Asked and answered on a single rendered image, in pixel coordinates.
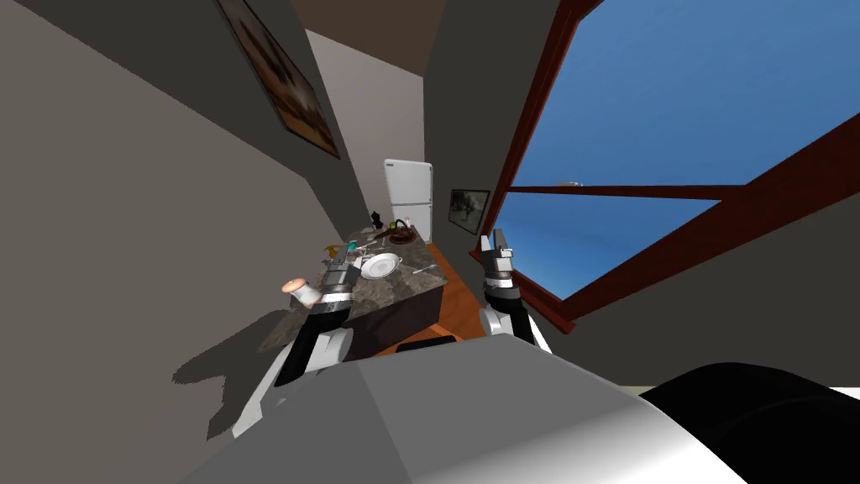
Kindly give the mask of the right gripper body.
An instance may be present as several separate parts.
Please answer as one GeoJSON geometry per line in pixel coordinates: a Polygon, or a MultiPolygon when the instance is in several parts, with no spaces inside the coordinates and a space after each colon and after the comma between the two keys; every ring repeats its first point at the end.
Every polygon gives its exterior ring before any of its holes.
{"type": "Polygon", "coordinates": [[[513,251],[510,248],[495,248],[480,251],[480,261],[485,279],[510,280],[513,272],[513,251]]]}

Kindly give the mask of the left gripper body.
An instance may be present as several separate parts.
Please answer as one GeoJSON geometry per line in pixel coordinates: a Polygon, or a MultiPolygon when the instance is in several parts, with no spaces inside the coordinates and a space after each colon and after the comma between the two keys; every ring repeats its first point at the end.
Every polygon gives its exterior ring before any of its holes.
{"type": "Polygon", "coordinates": [[[354,287],[361,274],[361,269],[346,259],[333,259],[324,275],[324,289],[334,286],[354,287]]]}

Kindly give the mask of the small dark framed picture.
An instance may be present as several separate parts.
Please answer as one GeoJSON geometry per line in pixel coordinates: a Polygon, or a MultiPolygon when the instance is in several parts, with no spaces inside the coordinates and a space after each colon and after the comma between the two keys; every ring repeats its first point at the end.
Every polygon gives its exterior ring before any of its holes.
{"type": "Polygon", "coordinates": [[[453,189],[448,208],[448,220],[471,234],[479,233],[490,191],[453,189]]]}

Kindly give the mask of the white plate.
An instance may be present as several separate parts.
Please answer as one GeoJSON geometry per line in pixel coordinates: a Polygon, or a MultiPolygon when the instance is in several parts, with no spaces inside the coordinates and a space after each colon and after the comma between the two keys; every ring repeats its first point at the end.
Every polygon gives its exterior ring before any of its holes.
{"type": "Polygon", "coordinates": [[[382,279],[393,273],[402,263],[402,258],[393,253],[382,253],[364,258],[360,275],[367,280],[382,279]]]}

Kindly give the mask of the white shaker with pink top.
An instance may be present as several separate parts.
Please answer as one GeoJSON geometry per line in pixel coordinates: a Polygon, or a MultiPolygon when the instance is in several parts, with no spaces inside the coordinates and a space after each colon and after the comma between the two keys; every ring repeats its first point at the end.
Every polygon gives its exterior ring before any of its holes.
{"type": "Polygon", "coordinates": [[[306,278],[302,277],[289,280],[282,286],[281,290],[288,293],[304,308],[312,308],[323,296],[306,278]]]}

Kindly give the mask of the white refrigerator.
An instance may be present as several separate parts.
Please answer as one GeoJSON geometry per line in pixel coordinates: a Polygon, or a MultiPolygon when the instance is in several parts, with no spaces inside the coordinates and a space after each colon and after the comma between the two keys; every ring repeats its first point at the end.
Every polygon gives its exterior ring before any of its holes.
{"type": "Polygon", "coordinates": [[[384,173],[394,219],[409,218],[425,243],[432,242],[433,167],[427,162],[384,161],[384,173]]]}

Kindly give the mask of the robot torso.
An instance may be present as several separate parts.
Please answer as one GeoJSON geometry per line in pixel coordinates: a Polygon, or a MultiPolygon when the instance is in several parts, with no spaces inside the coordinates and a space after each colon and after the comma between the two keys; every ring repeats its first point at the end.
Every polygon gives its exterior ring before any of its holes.
{"type": "Polygon", "coordinates": [[[508,334],[342,362],[179,484],[746,484],[637,394],[508,334]]]}

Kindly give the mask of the red-brown framed window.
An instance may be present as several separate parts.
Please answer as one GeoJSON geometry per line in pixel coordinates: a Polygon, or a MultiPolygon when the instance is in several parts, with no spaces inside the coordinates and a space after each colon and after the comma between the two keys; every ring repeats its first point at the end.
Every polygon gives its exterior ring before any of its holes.
{"type": "MultiPolygon", "coordinates": [[[[558,0],[481,237],[489,236],[506,195],[514,191],[519,165],[579,22],[601,3],[558,0]]],[[[578,187],[577,193],[708,200],[713,207],[566,299],[509,270],[523,301],[565,334],[589,313],[860,193],[860,113],[744,185],[578,187]]]]}

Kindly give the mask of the brown framed wall painting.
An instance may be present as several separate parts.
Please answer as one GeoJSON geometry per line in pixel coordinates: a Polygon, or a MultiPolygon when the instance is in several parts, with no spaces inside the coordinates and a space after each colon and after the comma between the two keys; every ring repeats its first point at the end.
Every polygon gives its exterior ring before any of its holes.
{"type": "Polygon", "coordinates": [[[247,0],[215,0],[285,128],[338,159],[323,108],[312,84],[261,23],[247,0]]]}

